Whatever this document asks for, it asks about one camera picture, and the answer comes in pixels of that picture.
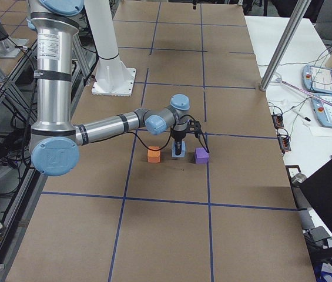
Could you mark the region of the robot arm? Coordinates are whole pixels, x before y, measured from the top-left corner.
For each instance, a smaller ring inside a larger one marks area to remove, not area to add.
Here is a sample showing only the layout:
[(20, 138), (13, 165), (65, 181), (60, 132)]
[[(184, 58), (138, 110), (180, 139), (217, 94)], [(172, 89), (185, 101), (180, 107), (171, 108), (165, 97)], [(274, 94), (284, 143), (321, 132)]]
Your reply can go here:
[(37, 33), (38, 117), (31, 127), (29, 152), (34, 168), (46, 176), (69, 173), (79, 161), (79, 147), (145, 127), (152, 135), (170, 131), (173, 157), (185, 154), (184, 138), (205, 138), (190, 114), (186, 95), (171, 97), (161, 110), (136, 109), (97, 122), (71, 122), (72, 46), (79, 32), (78, 15), (85, 11), (98, 57), (92, 92), (130, 96), (136, 69), (121, 61), (108, 1), (29, 1), (30, 23)]

